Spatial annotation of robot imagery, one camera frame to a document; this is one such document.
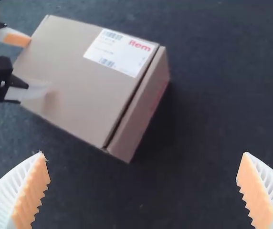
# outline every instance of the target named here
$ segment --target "barcode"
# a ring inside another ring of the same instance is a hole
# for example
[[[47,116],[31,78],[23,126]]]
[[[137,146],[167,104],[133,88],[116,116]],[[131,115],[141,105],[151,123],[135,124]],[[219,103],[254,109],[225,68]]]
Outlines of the barcode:
[[[115,32],[110,32],[110,31],[104,31],[104,32],[103,32],[103,35],[105,35],[105,36],[107,36],[107,37],[110,37],[110,38],[112,38],[112,39],[116,39],[116,40],[118,40],[118,41],[120,41],[120,40],[123,38],[122,35],[117,34],[117,33],[115,33]]]
[[[114,65],[113,61],[109,61],[105,58],[100,58],[99,63],[101,63],[102,65],[107,66],[109,68],[112,68],[112,66]]]

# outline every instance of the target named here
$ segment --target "red logo text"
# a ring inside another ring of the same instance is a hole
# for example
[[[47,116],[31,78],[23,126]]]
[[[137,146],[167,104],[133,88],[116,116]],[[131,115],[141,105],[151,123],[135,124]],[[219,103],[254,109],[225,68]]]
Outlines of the red logo text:
[[[151,48],[149,48],[148,46],[145,46],[145,45],[142,45],[142,44],[140,44],[140,43],[137,43],[136,41],[134,41],[134,40],[131,40],[130,42],[129,42],[129,45],[132,45],[132,46],[134,46],[134,47],[136,47],[136,48],[139,48],[139,49],[142,49],[142,50],[146,50],[146,51],[150,51],[151,50]]]

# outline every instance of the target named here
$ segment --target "white label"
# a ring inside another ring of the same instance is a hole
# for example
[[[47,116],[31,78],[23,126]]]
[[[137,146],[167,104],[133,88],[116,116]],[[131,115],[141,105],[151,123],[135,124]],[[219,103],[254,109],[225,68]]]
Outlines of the white label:
[[[103,29],[84,53],[84,58],[135,78],[154,48],[148,42]]]

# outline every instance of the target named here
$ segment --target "blue-gray carpet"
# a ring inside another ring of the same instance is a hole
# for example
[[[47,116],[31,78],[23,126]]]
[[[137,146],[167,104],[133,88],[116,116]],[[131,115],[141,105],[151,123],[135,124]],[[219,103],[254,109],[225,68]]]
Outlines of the blue-gray carpet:
[[[130,165],[0,105],[0,177],[32,151],[49,159],[33,228],[252,228],[235,176],[244,151],[273,168],[273,0],[3,0],[0,13],[27,34],[54,14],[156,41],[171,67]]]

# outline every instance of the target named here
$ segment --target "floor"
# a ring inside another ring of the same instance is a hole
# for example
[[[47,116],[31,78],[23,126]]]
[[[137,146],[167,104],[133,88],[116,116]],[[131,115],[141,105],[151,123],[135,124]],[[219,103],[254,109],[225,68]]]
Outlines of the floor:
[[[38,149],[49,159],[33,228],[252,228],[235,177],[244,151],[273,168],[273,0],[0,1],[27,34],[46,14],[165,45],[172,83],[130,165],[0,105],[0,177]]]

